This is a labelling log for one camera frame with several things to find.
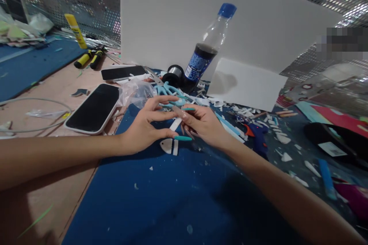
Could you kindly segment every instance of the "blue bottle cap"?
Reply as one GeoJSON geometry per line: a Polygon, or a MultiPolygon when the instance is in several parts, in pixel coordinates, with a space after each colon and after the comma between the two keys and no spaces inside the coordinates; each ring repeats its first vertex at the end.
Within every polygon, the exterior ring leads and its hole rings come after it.
{"type": "Polygon", "coordinates": [[[218,15],[221,15],[225,18],[231,18],[234,16],[236,11],[237,8],[235,5],[230,3],[224,3],[222,4],[221,9],[218,11],[218,15]]]}

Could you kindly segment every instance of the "white cable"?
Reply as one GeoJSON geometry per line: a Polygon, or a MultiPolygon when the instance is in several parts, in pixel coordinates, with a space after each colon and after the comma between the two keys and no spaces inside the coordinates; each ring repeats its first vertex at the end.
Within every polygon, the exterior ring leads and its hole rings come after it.
{"type": "MultiPolygon", "coordinates": [[[[45,99],[45,98],[16,98],[16,99],[12,99],[12,100],[7,100],[7,101],[0,102],[0,106],[5,105],[7,103],[14,102],[14,101],[20,101],[20,100],[43,100],[43,101],[51,101],[51,102],[58,103],[58,104],[60,104],[62,106],[65,106],[69,110],[69,113],[70,114],[72,113],[72,109],[69,106],[67,106],[65,103],[62,103],[60,101],[54,101],[54,100],[51,100],[51,99],[45,99]]],[[[46,127],[39,128],[39,129],[32,129],[32,130],[9,130],[9,129],[4,129],[3,130],[3,129],[0,129],[0,132],[25,133],[25,132],[41,131],[41,130],[45,130],[45,129],[48,129],[48,128],[51,128],[51,127],[58,126],[59,124],[62,124],[63,122],[65,122],[66,119],[67,118],[63,119],[61,122],[57,122],[57,123],[52,124],[50,126],[46,126],[46,127]]]]}

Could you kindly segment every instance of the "wire spool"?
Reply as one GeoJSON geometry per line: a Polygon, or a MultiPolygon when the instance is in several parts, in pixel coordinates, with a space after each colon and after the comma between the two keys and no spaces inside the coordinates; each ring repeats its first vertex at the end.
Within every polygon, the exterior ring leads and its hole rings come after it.
{"type": "Polygon", "coordinates": [[[169,85],[179,88],[184,76],[184,70],[179,65],[171,65],[168,72],[162,77],[162,81],[169,82],[169,85]]]}

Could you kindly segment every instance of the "glue stick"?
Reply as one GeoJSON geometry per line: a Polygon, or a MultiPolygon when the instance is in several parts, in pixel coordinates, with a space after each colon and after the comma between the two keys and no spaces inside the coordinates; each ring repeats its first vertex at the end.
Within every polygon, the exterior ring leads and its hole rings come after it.
{"type": "Polygon", "coordinates": [[[83,39],[83,36],[81,34],[81,30],[78,27],[78,24],[77,24],[77,21],[76,21],[76,18],[74,17],[74,15],[66,13],[66,14],[64,14],[64,16],[66,18],[66,21],[68,21],[71,30],[73,31],[74,35],[76,36],[79,47],[81,49],[87,49],[87,44],[85,43],[85,41],[83,39]]]}

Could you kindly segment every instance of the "long teal fingernail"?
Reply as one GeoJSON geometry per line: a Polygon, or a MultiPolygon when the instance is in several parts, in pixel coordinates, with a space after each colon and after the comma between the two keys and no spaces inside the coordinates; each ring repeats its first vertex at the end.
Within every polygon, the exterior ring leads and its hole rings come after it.
{"type": "Polygon", "coordinates": [[[182,141],[191,141],[192,140],[192,138],[186,137],[186,136],[175,136],[174,139],[175,140],[182,140],[182,141]]]}

